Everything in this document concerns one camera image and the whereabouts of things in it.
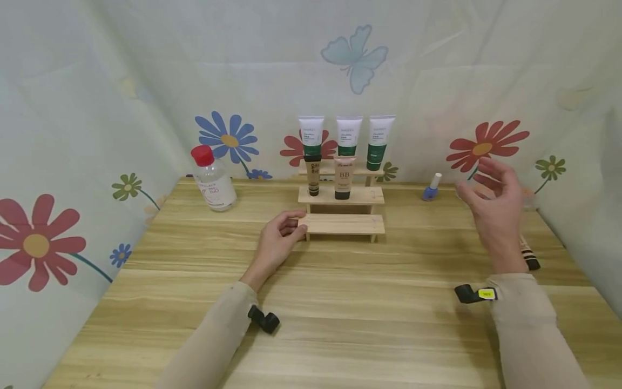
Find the red bottle cap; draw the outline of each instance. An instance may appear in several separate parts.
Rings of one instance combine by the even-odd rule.
[[[214,163],[214,153],[209,146],[197,146],[190,151],[190,155],[195,159],[197,166],[205,167]]]

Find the wooden tabletop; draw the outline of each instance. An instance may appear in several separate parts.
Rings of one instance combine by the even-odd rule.
[[[299,208],[299,182],[236,182],[239,202],[216,213],[182,179],[45,388],[152,388],[207,309],[246,269],[263,225]],[[385,185],[386,234],[299,243],[262,289],[281,319],[251,326],[223,388],[500,388],[485,302],[453,288],[490,266],[453,189]],[[536,212],[523,235],[539,257],[559,325],[593,388],[622,387],[622,325]]]

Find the wooden shelf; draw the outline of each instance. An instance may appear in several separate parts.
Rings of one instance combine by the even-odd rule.
[[[298,169],[298,174],[307,175],[307,166],[304,163],[304,159],[300,162],[300,167]],[[334,176],[335,175],[335,161],[332,159],[322,159],[320,162],[320,176]],[[381,177],[384,175],[384,171],[382,169],[377,171],[367,170],[365,166],[357,164],[354,168],[355,176],[375,176]]]
[[[302,185],[298,190],[298,202],[312,205],[377,205],[384,204],[384,195],[378,186],[353,186],[348,200],[337,200],[334,185],[320,185],[320,194],[317,196],[311,196],[309,186]]]
[[[352,215],[332,213],[308,213],[298,221],[306,224],[307,240],[310,234],[330,235],[371,235],[371,241],[376,240],[377,234],[384,234],[384,220],[382,215]]]

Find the yellow label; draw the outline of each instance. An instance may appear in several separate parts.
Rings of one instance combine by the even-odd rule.
[[[477,295],[484,300],[494,300],[497,297],[494,289],[480,289],[477,291]]]

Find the micellar water bottle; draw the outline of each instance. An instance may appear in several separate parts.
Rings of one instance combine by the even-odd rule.
[[[197,163],[193,171],[195,181],[210,208],[216,212],[231,208],[238,196],[225,164],[214,158],[209,146],[197,146],[190,151],[190,155]]]

